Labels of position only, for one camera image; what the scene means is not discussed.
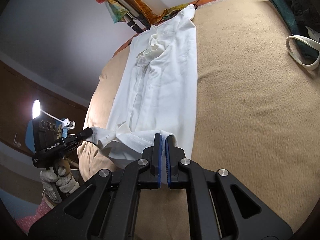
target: dark green cloth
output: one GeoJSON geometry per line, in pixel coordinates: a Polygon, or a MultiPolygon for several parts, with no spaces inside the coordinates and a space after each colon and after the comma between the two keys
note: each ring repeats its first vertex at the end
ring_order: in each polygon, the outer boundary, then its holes
{"type": "MultiPolygon", "coordinates": [[[[282,16],[284,22],[286,23],[287,27],[291,31],[292,35],[301,35],[308,37],[308,31],[305,27],[302,29],[298,27],[296,20],[294,18],[294,14],[291,11],[291,8],[287,5],[285,0],[270,0],[272,4],[276,7],[278,10],[279,14],[282,16]]],[[[319,55],[319,52],[308,45],[304,44],[301,41],[296,41],[301,54],[304,56],[306,59],[310,59],[315,61],[319,55]]]]}

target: tan fleece blanket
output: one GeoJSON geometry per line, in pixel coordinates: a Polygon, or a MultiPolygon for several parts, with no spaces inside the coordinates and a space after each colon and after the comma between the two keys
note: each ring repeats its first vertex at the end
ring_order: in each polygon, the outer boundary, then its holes
{"type": "MultiPolygon", "coordinates": [[[[268,0],[200,7],[192,159],[226,168],[296,231],[320,197],[320,81],[292,60],[290,35],[268,0]]],[[[105,127],[129,48],[103,69],[85,126],[105,127]]],[[[78,148],[85,180],[114,170],[96,147],[78,148]]],[[[143,240],[188,239],[184,191],[143,191],[136,224],[143,240]]]]}

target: metal bolt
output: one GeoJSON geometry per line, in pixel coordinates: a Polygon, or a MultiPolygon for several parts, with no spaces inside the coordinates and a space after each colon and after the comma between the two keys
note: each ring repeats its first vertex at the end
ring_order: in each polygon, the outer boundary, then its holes
{"type": "Polygon", "coordinates": [[[181,159],[180,162],[183,165],[189,165],[191,163],[191,161],[189,159],[186,159],[186,158],[181,159]]]}
{"type": "Polygon", "coordinates": [[[106,176],[108,176],[109,175],[109,171],[107,170],[107,169],[103,169],[103,170],[100,170],[99,171],[99,176],[100,177],[106,177],[106,176]]]}
{"type": "Polygon", "coordinates": [[[226,169],[220,169],[220,170],[218,170],[218,173],[220,176],[225,177],[229,174],[229,171],[227,171],[226,169]]]}
{"type": "Polygon", "coordinates": [[[148,161],[146,159],[140,159],[138,160],[138,164],[140,166],[144,166],[144,165],[147,165],[148,164],[148,161]]]}

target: brown cabinet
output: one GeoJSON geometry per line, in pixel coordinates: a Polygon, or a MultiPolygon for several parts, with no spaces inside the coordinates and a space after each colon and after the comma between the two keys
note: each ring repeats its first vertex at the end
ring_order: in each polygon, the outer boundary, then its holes
{"type": "Polygon", "coordinates": [[[72,102],[22,76],[0,61],[0,141],[31,156],[25,144],[28,122],[32,119],[32,104],[39,99],[41,108],[58,117],[76,122],[71,133],[82,130],[87,108],[72,102]]]}

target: white glove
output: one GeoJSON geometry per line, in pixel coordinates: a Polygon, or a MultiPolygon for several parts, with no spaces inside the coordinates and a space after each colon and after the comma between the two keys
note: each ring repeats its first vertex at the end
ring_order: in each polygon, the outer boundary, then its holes
{"type": "Polygon", "coordinates": [[[67,161],[61,160],[58,164],[58,175],[57,176],[51,170],[45,170],[40,172],[40,179],[44,188],[45,193],[53,201],[58,201],[56,193],[53,190],[51,183],[56,183],[61,192],[73,193],[79,188],[79,183],[75,181],[70,171],[70,165],[67,161]]]}

